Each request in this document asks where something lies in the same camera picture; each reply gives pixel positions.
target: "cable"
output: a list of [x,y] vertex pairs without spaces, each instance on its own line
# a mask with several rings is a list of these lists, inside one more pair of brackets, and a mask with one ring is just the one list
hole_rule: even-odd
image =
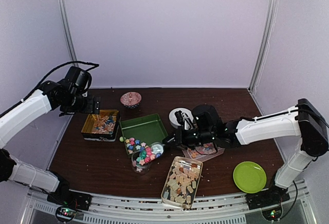
[[13,106],[11,106],[9,109],[7,109],[6,111],[4,111],[1,115],[0,118],[2,118],[4,115],[6,115],[8,112],[12,111],[14,108],[16,108],[18,105],[20,105],[21,103],[23,103],[24,101],[26,101],[26,99],[28,99],[37,89],[38,87],[43,83],[43,81],[49,76],[51,75],[54,71],[58,70],[59,68],[69,65],[69,64],[74,64],[74,63],[79,63],[79,64],[83,64],[83,65],[90,65],[93,66],[89,69],[87,69],[86,71],[90,71],[96,67],[99,67],[99,64],[96,63],[92,63],[92,62],[84,62],[84,61],[70,61],[70,62],[66,62],[63,63],[55,68],[53,68],[52,70],[50,70],[46,75],[44,75],[44,77],[38,82],[38,84],[30,91],[29,94],[27,94],[26,97],[24,97],[21,101],[17,102],[16,104],[14,104]]
[[298,188],[297,188],[297,185],[296,185],[295,181],[293,181],[293,183],[294,183],[295,188],[296,188],[296,196],[295,196],[294,202],[293,202],[293,204],[291,205],[290,209],[287,211],[287,213],[285,213],[285,215],[282,216],[282,217],[280,218],[280,220],[282,220],[284,217],[287,216],[287,214],[289,214],[289,212],[291,211],[291,209],[293,208],[293,206],[295,205],[295,203],[296,203],[296,201],[297,201],[297,197],[298,197]]

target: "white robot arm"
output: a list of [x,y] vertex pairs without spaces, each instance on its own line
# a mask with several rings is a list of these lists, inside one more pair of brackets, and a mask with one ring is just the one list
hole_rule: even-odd
[[250,209],[280,203],[294,179],[317,157],[328,151],[328,124],[307,99],[279,113],[244,118],[223,123],[211,105],[199,105],[192,110],[196,127],[176,132],[163,143],[179,148],[195,148],[213,142],[221,148],[235,148],[260,140],[297,136],[300,137],[296,152],[276,172],[267,191],[247,194]]
[[98,114],[100,98],[83,96],[91,83],[89,72],[71,67],[61,81],[46,81],[26,100],[0,117],[0,182],[12,180],[51,194],[57,203],[74,200],[68,182],[60,175],[38,169],[10,155],[4,147],[30,122],[60,106],[61,115],[76,112]]

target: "patterned plate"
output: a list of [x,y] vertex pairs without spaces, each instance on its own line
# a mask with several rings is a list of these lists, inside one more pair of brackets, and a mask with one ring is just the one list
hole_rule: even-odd
[[140,93],[137,92],[128,92],[124,94],[120,99],[123,106],[127,108],[137,107],[141,100],[142,100],[142,96],[140,95]]

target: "dark brown tabletop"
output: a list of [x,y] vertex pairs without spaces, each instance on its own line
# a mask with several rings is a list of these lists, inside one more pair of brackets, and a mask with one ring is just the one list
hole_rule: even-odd
[[[138,108],[126,109],[120,103],[120,97],[128,91],[142,95]],[[168,134],[174,130],[168,115],[177,107],[193,109],[199,104],[211,104],[223,122],[241,116],[260,115],[246,89],[93,89],[89,93],[101,97],[102,109],[118,109],[121,120],[159,114]],[[160,197],[172,160],[183,153],[175,149],[165,151],[153,162],[148,173],[139,175],[132,171],[125,145],[119,142],[121,131],[116,142],[86,141],[81,135],[86,118],[84,114],[73,116],[50,169],[66,178],[73,190],[116,196]],[[232,174],[235,166],[243,161],[261,165],[266,172],[267,183],[283,164],[272,139],[227,149],[222,155],[204,162],[197,196],[239,192]]]

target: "green plate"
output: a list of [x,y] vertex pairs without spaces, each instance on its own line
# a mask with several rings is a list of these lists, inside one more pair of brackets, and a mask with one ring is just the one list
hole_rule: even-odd
[[245,193],[260,192],[266,185],[266,173],[257,163],[244,161],[237,165],[233,172],[236,186]]

